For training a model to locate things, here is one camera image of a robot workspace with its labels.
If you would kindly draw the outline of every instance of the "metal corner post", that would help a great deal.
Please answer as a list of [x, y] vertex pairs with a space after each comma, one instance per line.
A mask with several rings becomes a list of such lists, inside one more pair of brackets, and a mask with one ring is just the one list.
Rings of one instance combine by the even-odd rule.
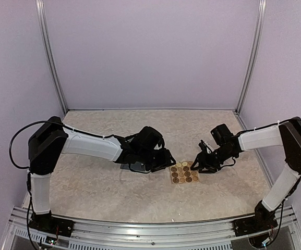
[[51, 44], [50, 44], [50, 38], [49, 38], [49, 34], [48, 34], [46, 16], [45, 16], [44, 2], [43, 2], [43, 0], [35, 0], [35, 3], [37, 5], [39, 25], [40, 25], [42, 40], [44, 43], [44, 49], [45, 49], [46, 56], [47, 56], [47, 62], [50, 67], [50, 72], [52, 74], [54, 87], [55, 87], [55, 91], [57, 93], [59, 104], [65, 115], [68, 112], [68, 107], [67, 107], [67, 103], [66, 103], [66, 100], [65, 100], [62, 88], [61, 88], [61, 84], [60, 84], [60, 81], [59, 81], [59, 78], [57, 75], [56, 66], [55, 66], [55, 62], [54, 62], [54, 58], [53, 58], [53, 53], [52, 53]]
[[[242, 120], [242, 118], [240, 117], [240, 115], [234, 111], [234, 116], [236, 117], [241, 128], [246, 130], [247, 127], [246, 127], [244, 121]], [[261, 156], [260, 150], [255, 149], [254, 151], [256, 153], [257, 161], [258, 161], [258, 163], [261, 167], [261, 170], [263, 171], [263, 174], [266, 178], [267, 184], [268, 184], [269, 188], [271, 188], [274, 185], [274, 179], [272, 178], [270, 171], [266, 167], [266, 162], [264, 161], [263, 157]]]
[[258, 9], [258, 16], [257, 16], [257, 23], [256, 23], [256, 29], [255, 29], [255, 35], [254, 35], [254, 41], [252, 43], [252, 49], [250, 53], [248, 68], [244, 77], [244, 84], [242, 87], [242, 90], [240, 92], [238, 104], [236, 107], [236, 112], [240, 114], [252, 77], [252, 73], [254, 70], [257, 54], [258, 54], [258, 47], [260, 43], [261, 38], [261, 31], [264, 23], [264, 17], [265, 17], [265, 10], [266, 10], [266, 0], [259, 0], [259, 9]]

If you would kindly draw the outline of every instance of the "wire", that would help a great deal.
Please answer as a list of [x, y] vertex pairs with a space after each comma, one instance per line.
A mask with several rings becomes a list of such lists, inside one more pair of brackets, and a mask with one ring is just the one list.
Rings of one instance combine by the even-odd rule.
[[263, 126], [263, 127], [255, 128], [255, 129], [243, 130], [243, 131], [239, 132], [238, 134], [242, 134], [242, 133], [245, 133], [245, 132], [251, 132], [251, 131], [255, 131], [255, 130], [260, 130], [260, 129], [265, 129], [265, 128], [268, 128], [268, 127], [271, 127], [271, 126], [283, 124], [283, 123], [291, 121], [291, 120], [301, 121], [301, 118], [286, 119], [286, 120], [280, 121], [279, 123], [277, 122], [277, 123], [272, 123], [272, 124], [269, 124], [269, 125], [266, 125], [266, 126]]
[[18, 130], [14, 136], [11, 138], [10, 140], [10, 144], [9, 144], [9, 157], [10, 157], [10, 160], [12, 162], [12, 164], [18, 168], [18, 169], [29, 169], [30, 167], [29, 166], [26, 166], [26, 167], [21, 167], [19, 165], [17, 165], [13, 159], [13, 155], [12, 155], [12, 146], [13, 146], [13, 143], [14, 143], [14, 140], [15, 138], [22, 132], [24, 131], [25, 129], [28, 129], [29, 127], [32, 127], [34, 125], [37, 125], [37, 124], [42, 124], [42, 123], [49, 123], [49, 124], [55, 124], [55, 125], [59, 125], [63, 128], [66, 128], [68, 130], [72, 130], [72, 131], [75, 131], [75, 132], [78, 132], [78, 133], [81, 133], [81, 134], [86, 134], [86, 135], [89, 135], [89, 136], [93, 136], [93, 137], [96, 137], [96, 138], [110, 138], [112, 136], [114, 136], [113, 134], [109, 135], [109, 136], [101, 136], [101, 135], [97, 135], [97, 134], [92, 134], [92, 133], [88, 133], [88, 132], [85, 132], [85, 131], [82, 131], [82, 130], [78, 130], [78, 129], [74, 129], [74, 128], [71, 128], [67, 125], [64, 125], [63, 123], [60, 123], [60, 122], [56, 122], [56, 121], [36, 121], [36, 122], [33, 122], [33, 123], [30, 123], [28, 125], [26, 125], [25, 127], [21, 128], [20, 130]]
[[271, 237], [273, 236], [274, 234], [274, 226], [271, 225]]
[[234, 166], [236, 164], [236, 160], [234, 159], [234, 157], [232, 157], [232, 160], [234, 161], [233, 164], [224, 165], [224, 166], [221, 167], [221, 169], [224, 168], [224, 167], [232, 167], [232, 166]]
[[278, 235], [279, 235], [280, 228], [281, 228], [281, 222], [282, 222], [282, 215], [283, 215], [283, 212], [284, 212], [284, 203], [285, 203], [285, 201], [282, 202], [281, 213], [280, 213], [280, 222], [279, 222], [278, 230], [277, 230], [276, 235], [275, 235], [275, 237], [273, 238], [273, 240], [272, 240], [272, 241], [270, 242], [270, 244], [268, 244], [267, 246], [272, 245], [273, 242], [276, 240], [276, 238], [277, 238]]
[[32, 241], [32, 238], [31, 238], [31, 234], [30, 234], [30, 227], [29, 227], [29, 215], [30, 215], [30, 209], [31, 209], [31, 206], [32, 206], [32, 195], [30, 195], [30, 203], [29, 203], [29, 207], [27, 209], [27, 213], [26, 213], [26, 227], [27, 227], [27, 234], [29, 236], [29, 240], [31, 242], [31, 245], [33, 246], [33, 248], [35, 250], [38, 250], [36, 248], [36, 246], [34, 245], [33, 241]]

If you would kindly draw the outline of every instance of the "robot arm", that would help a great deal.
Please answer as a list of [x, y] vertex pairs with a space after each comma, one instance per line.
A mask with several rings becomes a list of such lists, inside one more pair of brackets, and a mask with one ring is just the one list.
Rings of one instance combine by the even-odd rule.
[[276, 209], [295, 191], [301, 180], [301, 119], [294, 117], [277, 125], [242, 131], [236, 135], [222, 124], [214, 128], [211, 134], [220, 147], [210, 152], [205, 150], [207, 145], [204, 142], [199, 144], [202, 152], [198, 154], [193, 169], [201, 173], [219, 171], [225, 160], [238, 158], [243, 151], [270, 146], [284, 147], [285, 167], [270, 192], [257, 204], [255, 216], [234, 221], [236, 236], [276, 227]]
[[30, 227], [51, 231], [50, 177], [60, 154], [80, 154], [104, 158], [117, 164], [141, 164], [144, 173], [176, 164], [164, 146], [163, 136], [154, 128], [144, 127], [128, 137], [99, 136], [64, 125], [52, 117], [29, 139], [30, 168], [28, 189], [34, 215]]

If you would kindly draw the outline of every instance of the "beige speckled surface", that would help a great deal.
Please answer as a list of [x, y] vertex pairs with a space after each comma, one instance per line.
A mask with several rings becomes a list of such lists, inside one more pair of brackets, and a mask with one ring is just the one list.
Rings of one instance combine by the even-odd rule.
[[[66, 124], [96, 134], [127, 136], [143, 126], [159, 130], [177, 161], [194, 160], [201, 139], [217, 148], [210, 130], [221, 123], [241, 130], [231, 111], [112, 110], [72, 111]], [[123, 222], [175, 222], [251, 213], [269, 190], [254, 152], [240, 155], [235, 167], [199, 183], [173, 185], [169, 169], [139, 174], [105, 159], [62, 155], [51, 178], [55, 214]]]

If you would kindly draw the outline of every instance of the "lavender wall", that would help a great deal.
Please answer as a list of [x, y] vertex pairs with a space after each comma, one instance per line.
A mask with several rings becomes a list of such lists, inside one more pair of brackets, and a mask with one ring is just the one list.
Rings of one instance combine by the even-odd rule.
[[[26, 192], [26, 172], [8, 157], [12, 135], [27, 123], [62, 115], [47, 66], [34, 1], [0, 0], [0, 239]], [[28, 131], [14, 156], [26, 165]]]
[[[301, 116], [301, 1], [268, 1], [242, 118], [252, 128], [293, 116]], [[284, 164], [282, 149], [261, 152], [276, 179]], [[301, 226], [301, 184], [293, 208]]]
[[69, 108], [235, 108], [258, 2], [45, 1]]

